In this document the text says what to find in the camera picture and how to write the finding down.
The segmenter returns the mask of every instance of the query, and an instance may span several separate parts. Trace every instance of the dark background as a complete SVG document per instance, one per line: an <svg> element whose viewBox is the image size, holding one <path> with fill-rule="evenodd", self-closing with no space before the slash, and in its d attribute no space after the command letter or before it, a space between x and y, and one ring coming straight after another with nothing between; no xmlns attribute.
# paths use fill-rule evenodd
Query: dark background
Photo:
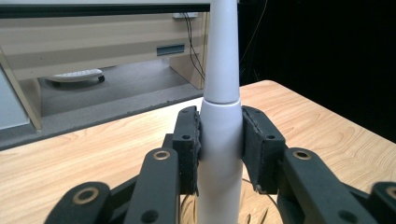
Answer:
<svg viewBox="0 0 396 224"><path fill-rule="evenodd" d="M239 5L240 58L264 5ZM394 12L385 0L268 0L241 85L274 80L396 142Z"/></svg>

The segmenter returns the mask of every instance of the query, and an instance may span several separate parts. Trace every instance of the wooden table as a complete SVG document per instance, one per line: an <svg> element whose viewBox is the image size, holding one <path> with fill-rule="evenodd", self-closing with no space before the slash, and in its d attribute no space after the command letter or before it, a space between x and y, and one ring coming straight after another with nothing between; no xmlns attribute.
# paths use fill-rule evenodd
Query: wooden table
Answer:
<svg viewBox="0 0 396 224"><path fill-rule="evenodd" d="M272 81L242 87L241 98L266 113L289 147L315 151L341 181L366 192L375 181L396 181L396 145L390 141ZM0 152L0 222L42 223L75 185L102 181L114 188L137 175L146 153L173 132L177 112L201 101ZM276 211L267 219L280 222Z"/></svg>

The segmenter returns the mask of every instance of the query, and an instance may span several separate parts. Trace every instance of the white cylindrical object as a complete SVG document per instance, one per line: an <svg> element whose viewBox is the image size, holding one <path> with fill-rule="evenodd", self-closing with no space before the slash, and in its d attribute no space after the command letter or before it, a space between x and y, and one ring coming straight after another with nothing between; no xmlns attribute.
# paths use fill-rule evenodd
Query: white cylindrical object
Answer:
<svg viewBox="0 0 396 224"><path fill-rule="evenodd" d="M210 4L204 97L217 104L239 99L236 0L212 0Z"/></svg>
<svg viewBox="0 0 396 224"><path fill-rule="evenodd" d="M198 223L237 223L242 185L241 103L201 107Z"/></svg>
<svg viewBox="0 0 396 224"><path fill-rule="evenodd" d="M243 120L239 98L237 24L236 0L212 0L201 107L199 224L238 222Z"/></svg>

